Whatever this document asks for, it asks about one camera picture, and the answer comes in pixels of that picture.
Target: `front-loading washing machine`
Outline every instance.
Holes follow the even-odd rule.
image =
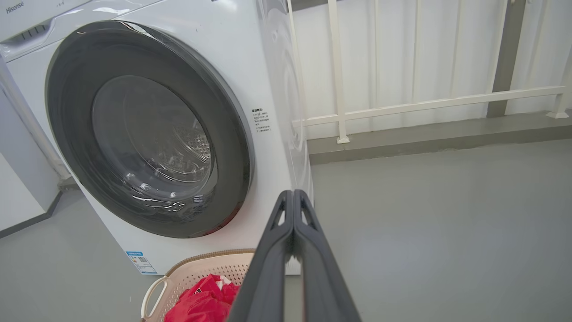
[[[10,8],[3,59],[141,273],[255,248],[281,191],[312,194],[284,1]]]

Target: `concrete floor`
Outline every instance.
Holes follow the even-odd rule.
[[[364,321],[571,321],[572,140],[323,164],[316,211]],[[6,321],[137,321],[142,276],[79,192],[0,239]],[[301,321],[288,277],[286,321]]]

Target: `beige laundry basket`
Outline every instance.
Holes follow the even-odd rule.
[[[165,314],[173,308],[182,292],[193,287],[201,278],[209,274],[224,275],[234,284],[241,285],[255,251],[255,249],[225,250],[187,258],[179,262],[147,290],[141,305],[141,321],[163,322]],[[163,290],[153,309],[147,314],[149,297],[161,283],[164,285]]]

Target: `red cloth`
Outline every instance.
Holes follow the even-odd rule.
[[[186,289],[165,315],[165,322],[224,322],[239,286],[231,282],[219,289],[216,282],[220,280],[219,275],[210,274]]]

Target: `basket handle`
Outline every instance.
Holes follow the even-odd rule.
[[[159,301],[161,300],[161,297],[163,296],[163,293],[165,293],[165,289],[167,288],[167,279],[169,277],[167,276],[163,276],[161,278],[159,278],[158,280],[156,280],[153,284],[151,284],[151,286],[149,287],[149,289],[147,290],[147,293],[145,293],[145,297],[143,298],[143,304],[141,304],[141,320],[145,321],[148,318],[151,317],[151,315],[153,315],[153,312],[155,312],[155,309],[157,308],[157,304],[159,303]],[[149,313],[149,315],[147,315],[147,304],[149,302],[149,298],[151,297],[151,294],[155,291],[155,289],[157,288],[157,286],[159,284],[163,283],[163,290],[161,291],[161,294],[159,295],[159,298],[157,299],[157,302],[155,302],[155,305],[153,306],[153,309],[151,310],[151,313]]]

